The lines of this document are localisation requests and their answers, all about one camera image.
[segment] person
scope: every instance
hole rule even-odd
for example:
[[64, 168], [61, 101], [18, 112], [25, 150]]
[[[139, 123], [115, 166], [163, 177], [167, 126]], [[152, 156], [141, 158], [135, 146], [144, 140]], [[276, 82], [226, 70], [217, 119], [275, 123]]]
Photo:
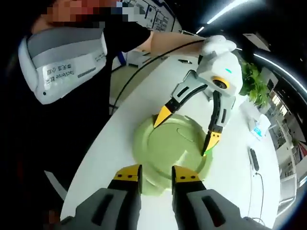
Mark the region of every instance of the person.
[[[204, 39], [150, 31], [136, 22], [125, 22], [122, 15], [112, 15], [108, 10], [115, 6], [115, 0], [56, 0], [38, 17], [28, 37], [54, 27], [91, 27], [93, 21], [104, 21], [106, 65], [92, 79], [50, 104], [41, 104], [22, 76], [16, 79], [11, 91], [15, 105], [11, 126], [11, 130], [15, 130], [13, 145], [22, 146], [32, 165], [53, 172], [65, 189], [69, 188], [87, 150], [110, 118], [110, 78], [116, 55], [135, 48], [162, 54]], [[193, 44], [177, 53], [198, 55], [202, 45], [201, 42]]]

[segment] black cord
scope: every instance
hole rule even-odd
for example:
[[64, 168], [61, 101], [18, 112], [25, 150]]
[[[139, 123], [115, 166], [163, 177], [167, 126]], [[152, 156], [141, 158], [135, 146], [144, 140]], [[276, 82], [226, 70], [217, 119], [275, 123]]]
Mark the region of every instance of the black cord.
[[[258, 220], [261, 220], [260, 218], [257, 218], [257, 217], [252, 217], [252, 219], [258, 219]], [[263, 222], [263, 220], [261, 220], [261, 222], [263, 223], [263, 225], [265, 226], [265, 223]]]
[[127, 83], [124, 85], [124, 87], [122, 88], [122, 90], [119, 92], [116, 100], [115, 100], [115, 103], [114, 103], [114, 107], [112, 108], [112, 112], [111, 112], [111, 115], [113, 115], [113, 112], [114, 112], [114, 109], [116, 107], [116, 104], [120, 98], [120, 96], [122, 95], [122, 93], [124, 92], [125, 88], [127, 87], [127, 85], [130, 83], [130, 81], [135, 77], [135, 75], [137, 75], [143, 68], [145, 68], [146, 66], [148, 66], [149, 64], [153, 63], [154, 61], [156, 61], [157, 59], [171, 53], [171, 52], [174, 52], [175, 50], [178, 50], [178, 49], [181, 49], [185, 46], [189, 46], [189, 45], [192, 45], [192, 44], [195, 44], [195, 43], [198, 43], [198, 42], [203, 42], [204, 40], [198, 40], [198, 41], [194, 41], [194, 42], [189, 42], [189, 43], [186, 43], [184, 45], [181, 45], [181, 46], [178, 46], [177, 48], [174, 48], [170, 51], [167, 51], [166, 53], [163, 53], [157, 57], [155, 57], [154, 59], [150, 60], [149, 62], [147, 62], [145, 65], [143, 65], [141, 68], [139, 68], [131, 77], [130, 79], [127, 81]]
[[263, 197], [264, 197], [264, 188], [263, 188], [263, 179], [260, 173], [256, 173], [256, 175], [259, 175], [261, 178], [261, 182], [262, 182], [262, 202], [261, 202], [261, 211], [260, 211], [260, 217], [258, 219], [261, 219], [261, 215], [262, 215], [262, 206], [263, 206]]
[[251, 176], [251, 164], [249, 165], [249, 173], [250, 173], [250, 197], [249, 197], [249, 207], [248, 207], [248, 217], [249, 217], [249, 211], [250, 211], [250, 204], [251, 204], [251, 191], [252, 191], [252, 176]]
[[114, 106], [114, 105], [112, 105], [112, 104], [109, 104], [109, 107], [112, 107], [112, 108], [116, 108], [116, 109], [118, 109], [118, 107], [116, 106]]

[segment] label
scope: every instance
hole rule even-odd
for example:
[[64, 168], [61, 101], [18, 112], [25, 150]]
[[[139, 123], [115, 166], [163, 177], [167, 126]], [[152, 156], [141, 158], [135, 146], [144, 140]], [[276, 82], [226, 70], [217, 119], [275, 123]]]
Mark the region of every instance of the label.
[[94, 57], [95, 62], [100, 62], [101, 60], [103, 60], [103, 58], [106, 57], [106, 55], [103, 51], [98, 51], [93, 54], [93, 57]]
[[255, 133], [257, 133], [260, 137], [262, 137], [261, 130], [260, 130], [258, 127], [254, 128], [254, 131], [255, 131]]
[[43, 67], [44, 86], [49, 88], [50, 84], [59, 79], [73, 76], [76, 73], [73, 60], [56, 62]]

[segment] ceiling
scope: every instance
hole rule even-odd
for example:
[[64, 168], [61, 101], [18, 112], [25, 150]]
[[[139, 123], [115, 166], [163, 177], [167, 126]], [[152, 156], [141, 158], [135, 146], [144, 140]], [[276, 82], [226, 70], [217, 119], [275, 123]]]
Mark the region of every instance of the ceiling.
[[[301, 0], [249, 0], [225, 13], [210, 25], [207, 22], [233, 0], [165, 0], [176, 15], [183, 30], [210, 36], [223, 34], [244, 49], [245, 60], [257, 64], [253, 54], [264, 53], [270, 60], [277, 61], [288, 69], [300, 82], [307, 85], [307, 21], [305, 7]], [[258, 33], [269, 44], [271, 52], [256, 48], [242, 34]], [[278, 69], [280, 78], [288, 77]], [[287, 80], [282, 79], [276, 89], [291, 112], [305, 117], [307, 105]], [[301, 124], [307, 130], [307, 121]]]
[[204, 26], [199, 34], [202, 36], [220, 30], [236, 34], [258, 32], [270, 44], [271, 51], [296, 66], [305, 66], [307, 30], [302, 22], [306, 21], [306, 14], [300, 0], [250, 0], [210, 25], [206, 23], [233, 0], [165, 1], [184, 30], [196, 33]]

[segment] ceiling light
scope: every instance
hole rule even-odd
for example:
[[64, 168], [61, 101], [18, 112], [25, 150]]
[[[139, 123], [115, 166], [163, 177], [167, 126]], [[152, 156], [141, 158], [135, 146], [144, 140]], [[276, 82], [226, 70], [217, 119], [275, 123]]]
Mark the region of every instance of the ceiling light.
[[197, 32], [196, 34], [198, 34], [200, 31], [202, 31], [204, 29], [204, 27], [202, 26]]
[[215, 21], [216, 19], [218, 19], [219, 17], [221, 17], [224, 13], [230, 11], [231, 9], [237, 7], [238, 5], [241, 5], [242, 3], [245, 3], [249, 0], [234, 0], [233, 2], [231, 2], [228, 6], [226, 6], [224, 9], [222, 9], [220, 12], [217, 13], [217, 15], [215, 15], [213, 18], [211, 18], [207, 24], [212, 23], [213, 21]]

